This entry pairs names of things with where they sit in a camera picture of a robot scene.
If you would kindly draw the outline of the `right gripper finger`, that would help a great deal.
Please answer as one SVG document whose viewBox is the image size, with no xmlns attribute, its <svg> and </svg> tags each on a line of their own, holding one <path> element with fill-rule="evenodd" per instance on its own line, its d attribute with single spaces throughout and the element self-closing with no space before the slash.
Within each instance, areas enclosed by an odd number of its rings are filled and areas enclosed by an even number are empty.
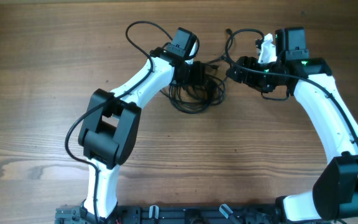
<svg viewBox="0 0 358 224">
<path fill-rule="evenodd" d="M 235 70 L 228 70 L 227 77 L 237 83 L 243 83 L 244 74 Z"/>
<path fill-rule="evenodd" d="M 226 58 L 225 61 L 229 64 L 226 75 L 239 75 L 242 73 L 242 69 L 237 65 L 244 64 L 244 57 L 239 57 L 235 62 L 230 61 L 228 58 Z"/>
</svg>

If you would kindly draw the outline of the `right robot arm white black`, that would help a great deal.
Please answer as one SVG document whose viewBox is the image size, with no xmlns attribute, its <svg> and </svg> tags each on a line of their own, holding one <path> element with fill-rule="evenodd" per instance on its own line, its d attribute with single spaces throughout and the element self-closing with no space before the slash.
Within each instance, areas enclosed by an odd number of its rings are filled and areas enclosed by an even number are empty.
<svg viewBox="0 0 358 224">
<path fill-rule="evenodd" d="M 305 30 L 290 27 L 262 34 L 258 57 L 227 57 L 227 76 L 260 92 L 278 86 L 309 116 L 323 145 L 327 166 L 305 193 L 279 197 L 283 223 L 342 221 L 358 217 L 358 124 L 341 98 L 333 73 L 322 58 L 311 58 Z"/>
</svg>

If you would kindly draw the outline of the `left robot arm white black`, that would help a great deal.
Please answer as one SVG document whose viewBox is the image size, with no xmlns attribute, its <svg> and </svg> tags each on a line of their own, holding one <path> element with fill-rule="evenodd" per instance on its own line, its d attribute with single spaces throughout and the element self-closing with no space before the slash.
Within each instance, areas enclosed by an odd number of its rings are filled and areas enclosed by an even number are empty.
<svg viewBox="0 0 358 224">
<path fill-rule="evenodd" d="M 119 169 L 134 148 L 142 109 L 172 81 L 188 77 L 199 46 L 197 36 L 180 27 L 165 47 L 145 55 L 145 65 L 125 84 L 111 91 L 98 89 L 91 95 L 86 113 L 80 118 L 78 136 L 89 165 L 82 218 L 92 223 L 112 220 Z"/>
</svg>

